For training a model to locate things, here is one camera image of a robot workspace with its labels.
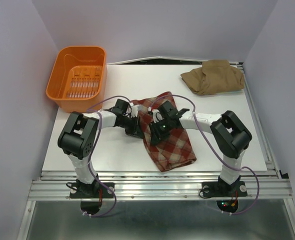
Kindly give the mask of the white patterned garment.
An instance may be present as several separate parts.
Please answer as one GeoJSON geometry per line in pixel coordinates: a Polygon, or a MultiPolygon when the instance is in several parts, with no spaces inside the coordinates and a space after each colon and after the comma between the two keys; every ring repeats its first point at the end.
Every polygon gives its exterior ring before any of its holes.
{"type": "Polygon", "coordinates": [[[184,129],[173,129],[166,140],[157,145],[151,144],[152,135],[149,123],[151,123],[153,117],[148,114],[148,107],[152,106],[153,109],[156,109],[166,101],[176,106],[171,94],[170,91],[167,91],[155,97],[131,101],[134,105],[141,105],[138,117],[143,131],[143,144],[148,155],[161,172],[188,166],[197,160],[188,133],[184,129]]]}

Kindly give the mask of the khaki brown skirt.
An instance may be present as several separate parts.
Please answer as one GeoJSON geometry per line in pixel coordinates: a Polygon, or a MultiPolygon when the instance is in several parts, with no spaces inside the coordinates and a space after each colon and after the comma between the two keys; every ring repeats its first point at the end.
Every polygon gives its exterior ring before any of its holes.
{"type": "Polygon", "coordinates": [[[181,79],[199,96],[237,92],[245,87],[244,74],[227,60],[208,60],[202,67],[182,73],[181,79]]]}

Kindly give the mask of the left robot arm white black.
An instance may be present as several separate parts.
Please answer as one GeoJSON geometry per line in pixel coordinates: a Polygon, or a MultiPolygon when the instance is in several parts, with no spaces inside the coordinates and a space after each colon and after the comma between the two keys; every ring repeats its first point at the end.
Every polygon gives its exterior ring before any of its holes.
{"type": "Polygon", "coordinates": [[[119,127],[125,134],[142,139],[144,134],[140,127],[139,104],[118,99],[111,108],[90,113],[88,116],[72,112],[57,141],[72,162],[76,172],[75,185],[67,186],[87,197],[94,197],[101,184],[98,174],[93,168],[91,157],[98,143],[102,129],[119,127]]]}

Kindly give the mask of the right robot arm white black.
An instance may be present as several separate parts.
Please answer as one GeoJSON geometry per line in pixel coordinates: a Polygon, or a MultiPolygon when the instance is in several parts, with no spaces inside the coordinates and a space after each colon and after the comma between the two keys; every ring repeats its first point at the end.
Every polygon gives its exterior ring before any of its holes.
{"type": "Polygon", "coordinates": [[[227,110],[222,114],[197,113],[195,108],[178,110],[166,101],[157,109],[148,107],[148,113],[152,114],[149,124],[152,145],[165,141],[174,129],[198,130],[201,133],[222,163],[218,180],[203,187],[207,194],[214,191],[229,195],[237,189],[242,159],[253,137],[233,111],[227,110]]]}

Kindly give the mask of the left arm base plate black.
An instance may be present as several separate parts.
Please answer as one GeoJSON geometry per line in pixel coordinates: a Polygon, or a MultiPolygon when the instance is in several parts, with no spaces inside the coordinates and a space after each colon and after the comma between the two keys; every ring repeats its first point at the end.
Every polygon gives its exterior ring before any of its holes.
{"type": "Polygon", "coordinates": [[[70,190],[69,197],[71,199],[113,199],[114,196],[111,190],[114,189],[115,184],[113,182],[106,182],[105,185],[109,190],[97,181],[94,181],[92,184],[85,184],[78,180],[66,183],[70,190]]]}

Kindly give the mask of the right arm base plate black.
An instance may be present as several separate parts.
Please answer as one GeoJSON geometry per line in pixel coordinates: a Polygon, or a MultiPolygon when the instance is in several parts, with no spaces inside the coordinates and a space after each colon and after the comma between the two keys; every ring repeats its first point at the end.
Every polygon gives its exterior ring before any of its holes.
{"type": "Polygon", "coordinates": [[[206,181],[201,183],[199,195],[202,198],[228,198],[228,197],[247,197],[247,188],[244,181],[238,181],[229,185],[218,181],[206,181]]]}

